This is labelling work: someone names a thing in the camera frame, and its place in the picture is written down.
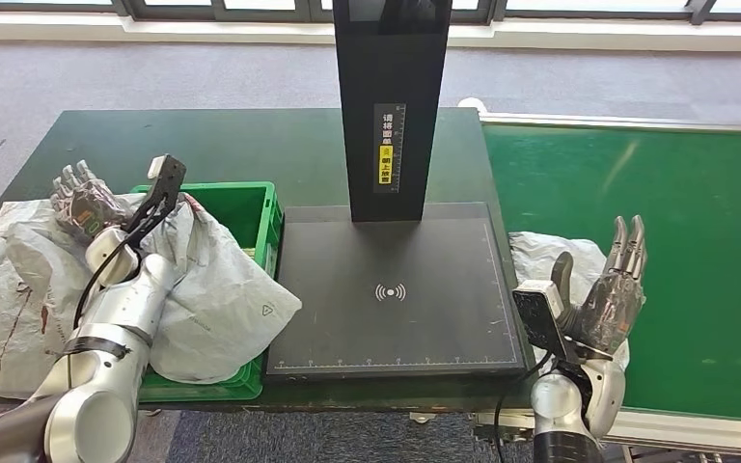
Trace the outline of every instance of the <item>black measuring pad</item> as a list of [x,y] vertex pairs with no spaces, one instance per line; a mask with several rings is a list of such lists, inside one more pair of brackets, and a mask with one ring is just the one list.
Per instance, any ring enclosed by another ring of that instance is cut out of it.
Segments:
[[268,381],[525,369],[484,203],[426,204],[421,222],[289,207],[279,265],[303,306],[268,349]]

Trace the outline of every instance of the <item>dark green table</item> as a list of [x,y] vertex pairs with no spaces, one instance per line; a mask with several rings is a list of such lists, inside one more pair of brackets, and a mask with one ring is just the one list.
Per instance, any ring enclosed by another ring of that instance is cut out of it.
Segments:
[[[347,204],[343,133],[337,109],[244,111],[71,111],[61,115],[0,199],[45,198],[51,179],[86,159],[115,192],[146,183],[154,156],[170,153],[187,165],[186,182],[269,180],[283,205]],[[439,113],[427,200],[484,201],[497,240],[508,249],[498,196],[477,113]],[[505,274],[514,281],[509,253]],[[503,382],[431,378],[266,385],[250,402],[164,406],[207,410],[481,410],[495,406]],[[513,388],[507,402],[527,404]]]

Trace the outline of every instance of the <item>black stand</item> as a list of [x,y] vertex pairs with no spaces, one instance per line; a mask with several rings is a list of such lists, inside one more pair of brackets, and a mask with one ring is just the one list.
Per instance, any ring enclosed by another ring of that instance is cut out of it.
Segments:
[[334,1],[350,208],[286,209],[266,380],[524,370],[486,204],[425,205],[450,13]]

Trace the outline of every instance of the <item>window sill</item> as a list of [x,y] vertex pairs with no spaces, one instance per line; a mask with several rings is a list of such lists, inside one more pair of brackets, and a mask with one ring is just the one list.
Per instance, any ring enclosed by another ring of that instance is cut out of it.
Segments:
[[[115,14],[0,13],[0,40],[333,43],[331,24],[133,21]],[[449,46],[741,51],[741,23],[517,19],[454,25]]]

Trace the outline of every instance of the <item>red stain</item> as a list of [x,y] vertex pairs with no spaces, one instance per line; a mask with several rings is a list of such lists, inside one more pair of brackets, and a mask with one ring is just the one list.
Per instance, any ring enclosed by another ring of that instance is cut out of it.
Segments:
[[49,310],[46,306],[41,307],[41,334],[46,334],[46,320],[49,317]]
[[33,295],[33,290],[30,289],[29,286],[24,285],[23,287],[21,285],[24,285],[23,282],[18,284],[18,289],[15,291],[18,294],[26,295],[27,298],[24,299],[24,303],[21,304],[21,309],[18,309],[18,314],[15,316],[15,320],[13,320],[13,329],[10,330],[10,333],[7,335],[7,340],[4,341],[4,345],[1,347],[1,355],[0,355],[0,381],[1,381],[1,363],[4,361],[4,354],[7,353],[7,344],[10,343],[10,339],[15,334],[15,327],[18,326],[18,320],[21,318],[21,313],[24,312],[24,308],[27,307],[27,304],[30,302],[30,296]]

